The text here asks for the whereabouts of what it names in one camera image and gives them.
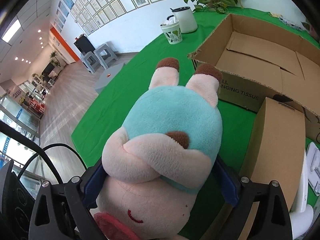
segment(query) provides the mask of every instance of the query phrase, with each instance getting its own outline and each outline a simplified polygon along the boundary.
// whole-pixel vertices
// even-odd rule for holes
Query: gray stool
[[[95,69],[100,66],[98,58],[91,51],[85,54],[81,61],[90,73],[94,73]]]
[[[97,56],[98,60],[100,61],[101,65],[107,69],[108,63],[115,59],[118,60],[118,56],[112,51],[112,49],[107,44],[102,44],[97,49],[94,50],[94,54]]]

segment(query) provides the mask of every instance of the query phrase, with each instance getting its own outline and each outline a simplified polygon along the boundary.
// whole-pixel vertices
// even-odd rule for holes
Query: green tablecloth
[[[319,46],[307,32],[289,28],[277,18],[269,16],[267,12],[240,8],[231,8],[229,11],[271,22]],[[165,57],[177,58],[180,62],[179,84],[186,85],[194,72],[187,54],[196,50],[226,16],[213,12],[198,12],[194,15],[199,25],[196,32],[184,34],[183,42],[176,45],[170,45],[164,35],[157,37],[114,77],[92,103],[71,135],[76,150],[87,166],[92,166],[97,162],[109,136],[122,125],[135,101],[148,90],[158,61]],[[239,171],[256,114],[223,101],[219,102],[218,108],[223,120],[223,136],[219,154],[227,165]],[[308,201],[310,204],[316,201],[316,196],[311,190],[309,190]],[[214,178],[210,176],[199,192],[189,222],[181,234],[190,240],[198,240],[212,223],[223,203],[220,190]]]

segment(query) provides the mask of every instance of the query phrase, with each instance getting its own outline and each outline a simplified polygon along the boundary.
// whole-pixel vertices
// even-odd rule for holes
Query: black cable
[[[45,151],[39,146],[36,145],[33,141],[30,141],[27,137],[22,135],[21,133],[17,132],[15,129],[11,128],[9,125],[5,124],[4,122],[0,122],[0,132],[4,133],[6,136],[22,143],[24,146],[28,147],[29,149],[35,151],[39,156],[44,160],[44,162],[48,165],[49,169],[52,171],[54,176],[56,177],[59,184],[62,184],[63,181],[51,162],[50,158],[47,156]]]
[[[85,166],[84,164],[84,161],[82,160],[82,158],[80,157],[80,155],[73,149],[71,148],[69,145],[67,144],[64,144],[64,143],[53,143],[53,144],[50,144],[46,147],[43,148],[44,151],[50,149],[50,148],[53,148],[53,147],[57,147],[57,146],[62,146],[62,147],[65,147],[65,148],[68,148],[69,150],[71,150],[75,155],[77,155],[77,157],[79,158],[79,160],[81,161],[82,165],[84,166],[84,169],[87,170],[87,167]],[[26,162],[26,164],[23,166],[23,168],[21,169],[21,171],[19,172],[17,178],[18,180],[20,180],[21,176],[23,175],[23,173],[26,171],[26,169],[28,168],[28,166],[30,165],[30,163],[38,157],[38,154],[34,154],[30,157],[30,159]]]

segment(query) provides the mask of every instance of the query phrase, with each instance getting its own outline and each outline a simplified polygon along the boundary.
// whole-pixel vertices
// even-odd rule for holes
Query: red stitched mouth
[[[136,220],[136,219],[131,215],[131,210],[129,210],[129,209],[128,209],[128,216],[130,217],[131,220],[133,220],[133,221],[136,222],[136,223],[139,223],[139,224],[143,223],[142,220]]]

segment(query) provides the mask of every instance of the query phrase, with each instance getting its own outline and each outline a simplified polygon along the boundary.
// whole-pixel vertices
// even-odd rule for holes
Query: brown spot
[[[209,63],[202,63],[194,72],[195,74],[205,74],[216,78],[219,83],[222,81],[222,73]]]
[[[184,149],[188,149],[189,146],[189,136],[185,132],[172,131],[166,133],[167,136],[179,143]]]
[[[159,61],[156,69],[161,67],[173,67],[179,72],[179,61],[174,57],[167,57]]]

